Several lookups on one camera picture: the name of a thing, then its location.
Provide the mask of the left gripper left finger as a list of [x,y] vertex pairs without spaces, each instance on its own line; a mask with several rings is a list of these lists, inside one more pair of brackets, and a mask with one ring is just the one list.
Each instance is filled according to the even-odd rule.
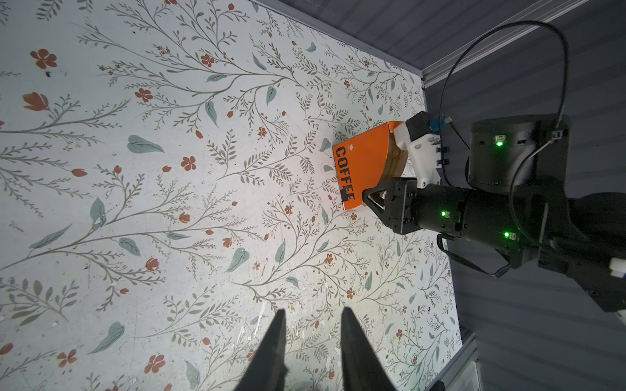
[[285,311],[278,310],[235,391],[285,389],[286,319]]

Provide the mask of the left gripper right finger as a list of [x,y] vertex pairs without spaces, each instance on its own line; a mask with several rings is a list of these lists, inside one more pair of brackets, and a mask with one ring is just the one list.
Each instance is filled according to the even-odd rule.
[[341,352],[345,390],[395,390],[349,307],[342,311]]

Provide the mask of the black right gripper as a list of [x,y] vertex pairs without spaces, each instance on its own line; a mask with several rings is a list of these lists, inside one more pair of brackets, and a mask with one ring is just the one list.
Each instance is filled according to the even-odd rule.
[[510,214],[508,197],[480,190],[390,178],[363,191],[367,205],[397,234],[428,230],[495,249],[512,267],[534,261],[538,247],[523,238]]

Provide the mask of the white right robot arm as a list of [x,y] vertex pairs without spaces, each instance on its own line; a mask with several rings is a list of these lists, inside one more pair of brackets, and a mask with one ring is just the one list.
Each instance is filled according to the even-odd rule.
[[364,202],[397,234],[483,244],[506,270],[537,262],[575,280],[603,311],[624,314],[625,196],[567,196],[569,130],[556,114],[475,122],[468,187],[391,178],[366,189]]

